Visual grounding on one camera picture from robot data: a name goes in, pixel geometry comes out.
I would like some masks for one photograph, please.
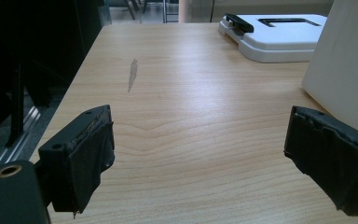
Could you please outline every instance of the black taped object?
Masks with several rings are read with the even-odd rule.
[[[322,112],[293,106],[284,154],[348,216],[358,216],[358,131]]]
[[[101,183],[101,172],[115,160],[112,125],[110,106],[95,107],[39,148],[39,169],[48,172],[44,195],[56,212],[76,214],[86,208]]]
[[[29,161],[0,166],[0,224],[50,223],[38,184]]]

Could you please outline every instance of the black handle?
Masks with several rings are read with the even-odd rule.
[[[252,24],[233,14],[226,13],[226,21],[232,21],[234,27],[244,31],[245,33],[253,33],[255,30]]]

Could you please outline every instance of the white tray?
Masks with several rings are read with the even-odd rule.
[[[309,61],[326,22],[326,17],[311,14],[238,17],[251,24],[254,31],[241,31],[225,16],[219,32],[238,42],[245,57],[261,63]]]

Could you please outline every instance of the light wood tabletop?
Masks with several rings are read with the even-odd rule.
[[[358,223],[283,155],[292,105],[323,110],[308,63],[250,61],[217,29],[101,30],[39,146],[111,105],[117,158],[84,213],[49,208],[54,223]]]

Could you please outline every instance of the white object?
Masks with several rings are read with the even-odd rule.
[[[245,57],[261,63],[309,61],[326,21],[324,16],[311,14],[238,17],[252,24],[254,32],[239,31],[232,21],[226,20],[226,16],[220,21],[219,32],[238,42],[238,50]]]
[[[358,130],[358,0],[334,2],[302,85]]]

